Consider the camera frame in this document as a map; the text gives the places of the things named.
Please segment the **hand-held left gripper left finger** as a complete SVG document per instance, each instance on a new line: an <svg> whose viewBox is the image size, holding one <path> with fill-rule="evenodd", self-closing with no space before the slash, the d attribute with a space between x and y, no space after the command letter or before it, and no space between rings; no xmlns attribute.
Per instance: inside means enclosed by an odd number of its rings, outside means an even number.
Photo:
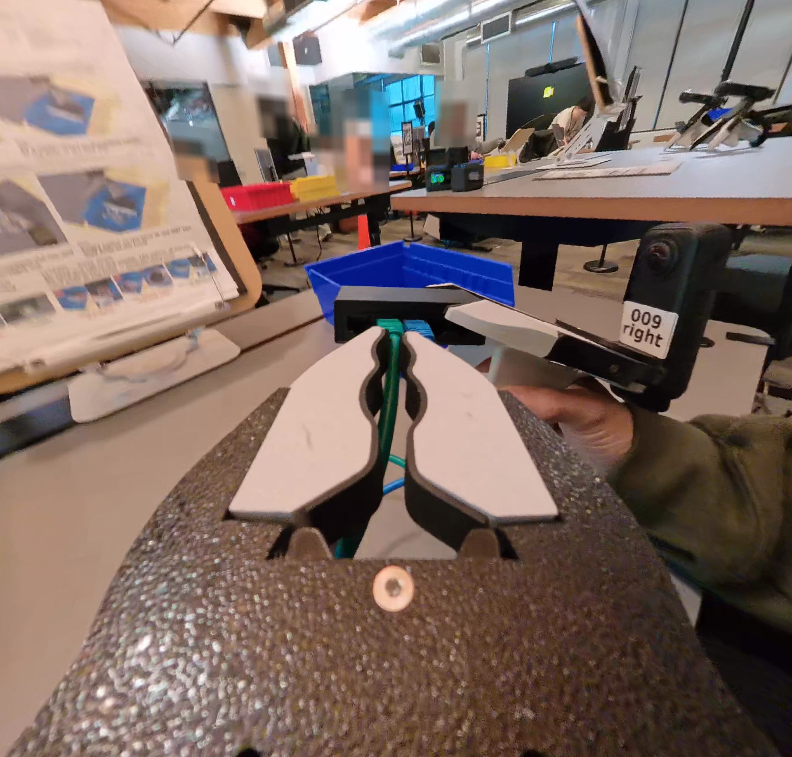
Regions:
<svg viewBox="0 0 792 757"><path fill-rule="evenodd" d="M371 327L291 386L228 513L288 525L351 525L371 516L384 468L377 415L389 333Z"/></svg>

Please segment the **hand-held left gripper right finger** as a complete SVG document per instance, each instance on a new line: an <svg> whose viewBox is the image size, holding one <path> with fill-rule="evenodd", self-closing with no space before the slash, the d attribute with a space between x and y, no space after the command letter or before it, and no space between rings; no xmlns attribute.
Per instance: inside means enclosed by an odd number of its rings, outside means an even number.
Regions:
<svg viewBox="0 0 792 757"><path fill-rule="evenodd" d="M559 507L500 394L475 368L414 331L401 341L405 505L450 548L477 529L549 523Z"/></svg>

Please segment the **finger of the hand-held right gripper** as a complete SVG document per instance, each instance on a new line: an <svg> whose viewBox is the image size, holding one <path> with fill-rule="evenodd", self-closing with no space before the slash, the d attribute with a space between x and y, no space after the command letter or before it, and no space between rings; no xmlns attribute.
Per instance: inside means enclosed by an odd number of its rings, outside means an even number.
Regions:
<svg viewBox="0 0 792 757"><path fill-rule="evenodd" d="M513 298L511 300L509 300L509 299L502 300L502 299L496 298L496 297L491 296L491 295L482 294L482 293L479 293L479 292L474 291L474 290L470 290L470 289L465 288L465 287L460 287L459 285L456 285L456 284L453 284L453 283L431 284L431 285L427 285L425 288L429 289L429 290L450 290L450 291L454 291L454 292L465 292L465 293L468 293L469 295L473 295L473 296L475 296L475 297L477 297L479 299L488 300L490 302L495 302L497 304L500 304L501 306L514 307Z"/></svg>
<svg viewBox="0 0 792 757"><path fill-rule="evenodd" d="M494 386L560 386L560 364L549 360L558 328L493 301L448 307L444 316L493 346L487 377Z"/></svg>

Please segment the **black network switch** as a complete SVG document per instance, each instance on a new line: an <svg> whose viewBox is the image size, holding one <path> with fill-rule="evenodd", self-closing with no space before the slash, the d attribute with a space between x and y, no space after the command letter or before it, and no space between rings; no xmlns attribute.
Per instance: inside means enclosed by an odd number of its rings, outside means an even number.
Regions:
<svg viewBox="0 0 792 757"><path fill-rule="evenodd" d="M450 322L451 307L480 299L465 292L413 287L343 286L333 303L332 324L337 344L344 344L380 319L425 323L442 346L482 346L484 336Z"/></svg>

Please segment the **person's right forearm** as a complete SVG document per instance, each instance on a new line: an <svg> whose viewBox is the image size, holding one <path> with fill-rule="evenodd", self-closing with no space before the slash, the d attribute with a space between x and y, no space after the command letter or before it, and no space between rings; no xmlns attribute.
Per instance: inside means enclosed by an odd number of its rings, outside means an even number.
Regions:
<svg viewBox="0 0 792 757"><path fill-rule="evenodd" d="M609 475L650 541L694 586L791 629L790 416L629 408L629 453Z"/></svg>

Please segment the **person's right hand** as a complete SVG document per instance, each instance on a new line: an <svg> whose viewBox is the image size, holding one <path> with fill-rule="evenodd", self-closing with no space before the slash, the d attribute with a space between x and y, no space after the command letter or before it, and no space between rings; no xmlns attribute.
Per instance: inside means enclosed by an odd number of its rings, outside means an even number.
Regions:
<svg viewBox="0 0 792 757"><path fill-rule="evenodd" d="M580 380L563 390L515 385L504 391L551 425L602 474L617 469L632 448L631 411L595 380Z"/></svg>

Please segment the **blue plastic bin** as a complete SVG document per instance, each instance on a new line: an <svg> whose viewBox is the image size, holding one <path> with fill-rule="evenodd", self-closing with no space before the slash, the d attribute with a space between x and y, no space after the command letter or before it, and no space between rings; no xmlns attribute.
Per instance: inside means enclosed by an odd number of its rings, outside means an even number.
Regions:
<svg viewBox="0 0 792 757"><path fill-rule="evenodd" d="M333 304L342 287L422 288L454 284L477 295L516 305L510 265L470 253L403 241L319 260L304 267L323 317L333 324Z"/></svg>

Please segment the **grey wood-edged table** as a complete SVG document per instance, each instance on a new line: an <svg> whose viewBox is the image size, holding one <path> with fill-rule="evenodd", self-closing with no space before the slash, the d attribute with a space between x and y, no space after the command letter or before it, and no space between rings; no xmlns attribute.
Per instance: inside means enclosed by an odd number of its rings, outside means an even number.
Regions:
<svg viewBox="0 0 792 757"><path fill-rule="evenodd" d="M292 201L259 210L234 210L232 216L239 226L261 223L271 237L286 236L291 253L287 267L299 267L306 259L296 256L292 234L302 230L332 226L344 219L365 217L370 246L381 245L381 224L391 208L391 196L410 189L407 180L376 184L362 191L338 192L321 198Z"/></svg>
<svg viewBox="0 0 792 757"><path fill-rule="evenodd" d="M661 166L667 172L544 179L532 172L475 191L408 190L399 211L435 215L442 238L462 235L519 241L521 287L552 290L559 247L597 247L640 239L663 223L790 226L791 140L758 148L668 151L649 146L613 153L589 168Z"/></svg>

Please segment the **yellow plastic bin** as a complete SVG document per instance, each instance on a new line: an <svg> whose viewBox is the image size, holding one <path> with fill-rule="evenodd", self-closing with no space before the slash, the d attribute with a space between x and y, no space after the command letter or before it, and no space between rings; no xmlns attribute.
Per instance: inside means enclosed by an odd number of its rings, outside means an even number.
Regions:
<svg viewBox="0 0 792 757"><path fill-rule="evenodd" d="M289 183L292 198L308 203L326 198L337 198L341 192L334 175L311 175L293 179Z"/></svg>

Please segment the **black office chair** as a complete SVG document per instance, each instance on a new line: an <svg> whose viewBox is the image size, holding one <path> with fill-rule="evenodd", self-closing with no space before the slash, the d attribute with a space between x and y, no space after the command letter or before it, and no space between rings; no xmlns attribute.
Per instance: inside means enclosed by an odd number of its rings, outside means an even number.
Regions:
<svg viewBox="0 0 792 757"><path fill-rule="evenodd" d="M754 412L770 407L767 398L791 401L791 258L764 247L741 250L750 229L733 228L733 246L711 313L714 321L736 330L726 339L765 350Z"/></svg>

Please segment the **large black monitor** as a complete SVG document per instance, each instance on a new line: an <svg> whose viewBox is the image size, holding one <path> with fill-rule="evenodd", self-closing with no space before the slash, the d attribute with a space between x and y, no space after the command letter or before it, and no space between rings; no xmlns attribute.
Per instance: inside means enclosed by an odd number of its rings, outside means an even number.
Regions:
<svg viewBox="0 0 792 757"><path fill-rule="evenodd" d="M524 126L545 130L558 113L591 97L583 62L565 59L528 70L522 77L509 80L506 136L510 138Z"/></svg>

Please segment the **red plastic bin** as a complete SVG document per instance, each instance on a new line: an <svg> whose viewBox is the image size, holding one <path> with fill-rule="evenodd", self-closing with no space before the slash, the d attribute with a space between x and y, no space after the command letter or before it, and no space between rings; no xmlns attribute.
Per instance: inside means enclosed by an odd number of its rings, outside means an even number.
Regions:
<svg viewBox="0 0 792 757"><path fill-rule="evenodd" d="M263 182L237 185L220 189L221 195L233 212L251 212L285 206L295 202L288 183Z"/></svg>

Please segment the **spare gripper on table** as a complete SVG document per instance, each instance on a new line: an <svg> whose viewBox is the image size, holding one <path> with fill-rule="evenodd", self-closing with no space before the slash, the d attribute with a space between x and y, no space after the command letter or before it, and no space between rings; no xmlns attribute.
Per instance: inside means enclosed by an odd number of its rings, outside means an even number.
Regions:
<svg viewBox="0 0 792 757"><path fill-rule="evenodd" d="M714 93L701 93L685 90L679 94L682 105L695 105L697 110L687 122L676 125L675 134L666 142L665 150L684 149L691 151L707 136L715 121L729 113L724 108L730 95L728 90L715 89Z"/></svg>
<svg viewBox="0 0 792 757"><path fill-rule="evenodd" d="M749 148L762 146L770 138L790 137L791 105L758 108L769 99L773 89L726 81L715 90L717 97L735 98L737 103L714 120L705 139L708 151L721 147L736 148L747 143Z"/></svg>

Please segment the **printed instruction sheet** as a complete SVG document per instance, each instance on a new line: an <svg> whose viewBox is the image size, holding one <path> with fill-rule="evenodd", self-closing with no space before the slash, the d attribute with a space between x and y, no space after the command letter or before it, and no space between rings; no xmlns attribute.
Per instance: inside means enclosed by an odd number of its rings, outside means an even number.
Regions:
<svg viewBox="0 0 792 757"><path fill-rule="evenodd" d="M240 296L104 9L1 0L2 373Z"/></svg>

